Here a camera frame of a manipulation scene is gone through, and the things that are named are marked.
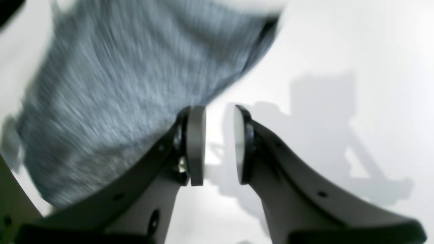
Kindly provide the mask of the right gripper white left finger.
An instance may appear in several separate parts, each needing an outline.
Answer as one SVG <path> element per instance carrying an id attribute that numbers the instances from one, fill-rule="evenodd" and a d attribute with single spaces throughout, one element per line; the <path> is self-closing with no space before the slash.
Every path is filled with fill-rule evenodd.
<path id="1" fill-rule="evenodd" d="M 189 106 L 129 170 L 97 193 L 20 227 L 17 244 L 163 244 L 176 196 L 204 180 L 206 108 Z"/>

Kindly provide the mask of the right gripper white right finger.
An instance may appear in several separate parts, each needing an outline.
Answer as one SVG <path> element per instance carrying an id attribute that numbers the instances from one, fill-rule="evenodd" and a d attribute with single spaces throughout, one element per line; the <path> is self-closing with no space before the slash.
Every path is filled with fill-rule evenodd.
<path id="1" fill-rule="evenodd" d="M 422 225 L 325 179 L 276 134 L 234 106 L 240 184 L 259 196 L 274 244 L 423 244 Z"/>

